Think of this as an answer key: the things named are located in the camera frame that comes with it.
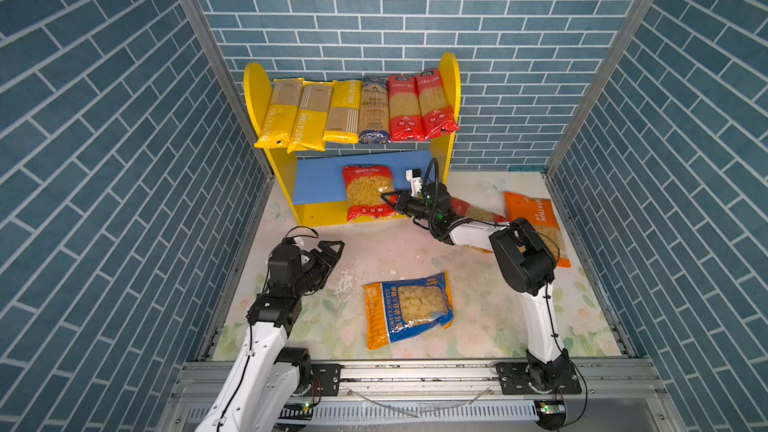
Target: yellow shelf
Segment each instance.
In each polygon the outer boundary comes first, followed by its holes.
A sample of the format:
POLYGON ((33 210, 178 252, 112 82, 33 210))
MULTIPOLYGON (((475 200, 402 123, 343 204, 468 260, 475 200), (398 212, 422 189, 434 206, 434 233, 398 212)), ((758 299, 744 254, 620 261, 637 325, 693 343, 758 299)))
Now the yellow shelf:
MULTIPOLYGON (((452 53, 445 53, 440 60, 440 75, 446 88, 448 101, 454 110, 454 118, 458 123, 458 109, 461 105, 462 85, 459 75, 458 62, 452 53)), ((261 135, 261 126, 264 122, 266 109, 272 97, 272 83, 264 71, 264 68, 256 62, 248 64, 244 77, 245 101, 248 105, 248 114, 254 125, 257 135, 261 135)), ((453 142, 456 134, 451 133, 437 139, 432 139, 429 151, 432 157, 438 160, 440 169, 438 175, 442 182, 448 180, 453 142)), ((319 204, 294 205, 293 189, 296 186, 296 168, 299 159, 295 153, 289 154, 286 149, 264 149, 266 158, 269 159, 275 177, 288 199, 288 205, 293 216, 301 226, 319 227, 336 226, 346 224, 346 201, 324 202, 319 204)), ((370 217, 360 217, 355 222, 370 222, 375 220, 370 217)))

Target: floral tabletop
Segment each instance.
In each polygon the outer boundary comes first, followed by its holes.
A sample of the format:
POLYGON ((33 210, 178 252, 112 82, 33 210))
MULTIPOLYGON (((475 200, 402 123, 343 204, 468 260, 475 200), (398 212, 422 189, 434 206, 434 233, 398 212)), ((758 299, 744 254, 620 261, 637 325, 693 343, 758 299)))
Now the floral tabletop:
MULTIPOLYGON (((542 177, 535 172, 453 172, 448 190, 455 197, 504 216, 504 190, 549 197, 542 177)), ((235 359, 237 345, 245 337, 246 312, 264 283, 267 255, 295 225, 282 190, 273 187, 214 360, 235 359)), ((344 253, 325 288, 302 299, 303 309, 293 326, 290 346, 308 348, 317 360, 525 356, 528 331, 521 299, 504 282, 493 254, 438 242, 404 219, 321 227, 317 231, 322 240, 344 241, 344 253), (451 282, 453 326, 436 327, 417 337, 368 350, 362 286, 442 271, 448 271, 451 282)), ((305 240, 305 248, 317 243, 305 240)), ((552 293, 564 345, 571 356, 619 355, 567 237, 566 243, 572 267, 556 269, 552 293)))

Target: brick wall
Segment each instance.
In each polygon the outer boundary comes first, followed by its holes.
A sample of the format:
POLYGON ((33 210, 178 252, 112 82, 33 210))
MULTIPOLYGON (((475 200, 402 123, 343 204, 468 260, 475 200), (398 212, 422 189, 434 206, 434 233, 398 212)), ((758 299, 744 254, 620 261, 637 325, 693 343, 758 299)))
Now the brick wall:
POLYGON ((689 430, 765 430, 768 0, 656 0, 555 181, 689 430))
POLYGON ((0 0, 0 430, 154 427, 264 174, 177 0, 0 0))
MULTIPOLYGON (((463 71, 453 168, 542 169, 632 0, 200 0, 242 87, 249 62, 310 80, 463 71)), ((327 154, 414 149, 328 144, 327 154)))

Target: blue pasta package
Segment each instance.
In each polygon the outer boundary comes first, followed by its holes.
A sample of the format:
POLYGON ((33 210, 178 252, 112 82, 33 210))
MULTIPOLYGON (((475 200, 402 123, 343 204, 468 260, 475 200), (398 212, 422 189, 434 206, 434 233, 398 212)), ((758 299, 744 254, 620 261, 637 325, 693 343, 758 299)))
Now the blue pasta package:
POLYGON ((415 337, 437 325, 453 323, 448 273, 364 285, 368 349, 415 337))

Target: shelf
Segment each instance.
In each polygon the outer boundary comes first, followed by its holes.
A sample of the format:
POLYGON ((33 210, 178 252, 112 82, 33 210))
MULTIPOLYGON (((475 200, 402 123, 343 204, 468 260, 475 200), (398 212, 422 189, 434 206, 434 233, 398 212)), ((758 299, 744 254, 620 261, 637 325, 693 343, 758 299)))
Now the shelf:
MULTIPOLYGON (((452 53, 443 54, 440 60, 440 75, 446 89, 448 101, 454 110, 454 119, 458 122, 458 112, 461 104, 461 77, 456 56, 452 53)), ((266 109, 272 96, 272 83, 264 68, 253 62, 248 64, 244 75, 245 99, 248 114, 256 134, 261 134, 266 109)), ((448 180, 451 154, 455 133, 451 133, 429 142, 429 150, 408 152, 390 152, 375 155, 342 156, 331 158, 304 158, 299 160, 295 153, 289 154, 286 149, 264 149, 266 158, 270 161, 275 177, 283 193, 288 199, 288 205, 302 226, 334 226, 346 224, 346 189, 341 175, 344 165, 376 164, 390 166, 395 176, 396 188, 408 188, 405 180, 407 168, 426 170, 429 159, 438 160, 438 176, 442 182, 448 180)), ((375 220, 363 216, 356 222, 375 220)))

